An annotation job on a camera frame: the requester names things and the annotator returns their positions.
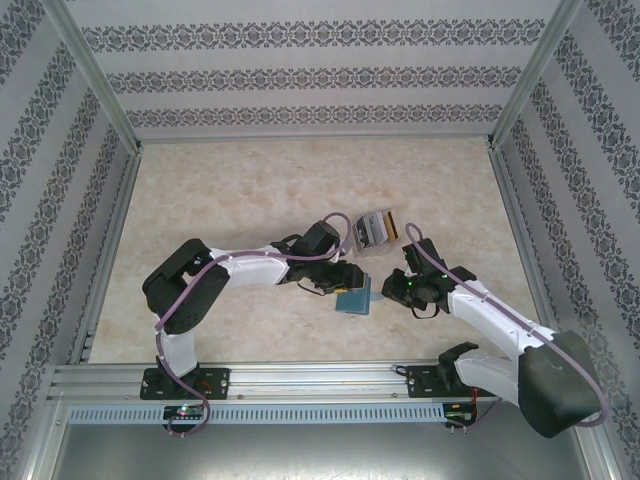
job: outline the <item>robotic arm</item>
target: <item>robotic arm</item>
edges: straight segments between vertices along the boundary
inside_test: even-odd
[[[209,249],[200,239],[185,242],[143,283],[147,305],[158,317],[164,316],[186,290],[185,274],[194,277],[214,260],[229,258],[206,271],[159,332],[166,363],[173,373],[187,383],[190,377],[197,378],[190,375],[198,369],[194,329],[224,288],[282,285],[303,278],[311,280],[324,294],[362,288],[364,273],[357,265],[338,260],[339,252],[330,259],[316,261],[287,260],[277,255],[313,257],[326,254],[339,244],[338,232],[324,220],[316,222],[303,236],[296,234],[273,242],[255,250],[255,255],[234,257],[235,252]]]
[[[446,269],[430,239],[417,243]],[[386,279],[382,294],[412,309],[425,310],[434,303],[480,330],[508,357],[494,357],[469,342],[451,348],[438,359],[438,375],[447,389],[464,384],[502,397],[518,406],[529,424],[549,438],[600,410],[592,386],[547,344],[560,347],[596,378],[587,346],[579,335],[572,331],[557,333],[525,318],[491,295],[464,267],[452,268],[450,273],[470,289],[428,262],[415,245],[403,250],[409,268],[406,272],[395,269]],[[486,301],[490,295],[492,302]],[[504,310],[521,322],[514,323]],[[539,336],[548,342],[536,338]]]

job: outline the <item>damask pattern wall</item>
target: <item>damask pattern wall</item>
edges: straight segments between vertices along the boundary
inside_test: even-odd
[[[0,5],[0,479],[68,361],[130,156],[37,0]]]
[[[67,3],[143,140],[488,134],[558,0]]]
[[[586,1],[504,143],[561,328],[580,332],[640,477],[640,2]]]

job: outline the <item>beige marble floor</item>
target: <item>beige marble floor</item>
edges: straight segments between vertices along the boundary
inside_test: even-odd
[[[535,310],[481,139],[319,140],[157,145],[145,149],[90,361],[153,362],[154,317],[144,279],[185,240],[261,247],[340,210],[393,207],[525,315]],[[344,233],[339,219],[335,226]],[[405,241],[358,260],[379,291],[404,268]],[[453,316],[416,320],[391,301],[368,316],[334,311],[335,297],[295,285],[224,291],[198,326],[203,361],[436,358],[462,341],[485,348]]]

